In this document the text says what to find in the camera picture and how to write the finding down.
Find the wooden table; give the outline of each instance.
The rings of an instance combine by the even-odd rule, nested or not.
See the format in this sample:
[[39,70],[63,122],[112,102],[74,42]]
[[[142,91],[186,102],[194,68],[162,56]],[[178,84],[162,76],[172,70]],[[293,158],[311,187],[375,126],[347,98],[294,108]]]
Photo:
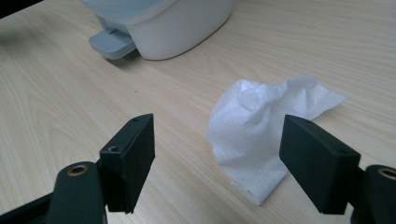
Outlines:
[[57,173],[96,161],[133,117],[155,116],[157,158],[134,214],[109,223],[348,223],[324,216],[292,175],[256,206],[231,186],[205,135],[239,78],[309,74],[346,100],[314,122],[370,164],[396,162],[396,2],[239,0],[228,21],[176,58],[110,61],[78,0],[46,0],[0,20],[0,214],[52,191]]

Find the paper towel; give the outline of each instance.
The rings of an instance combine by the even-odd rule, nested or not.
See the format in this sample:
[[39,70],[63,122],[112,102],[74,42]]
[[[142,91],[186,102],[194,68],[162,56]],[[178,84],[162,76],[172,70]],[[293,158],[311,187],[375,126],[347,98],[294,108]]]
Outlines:
[[288,171],[278,156],[285,115],[314,119],[344,99],[311,76],[282,85],[241,79],[213,108],[207,140],[233,185],[260,205]]

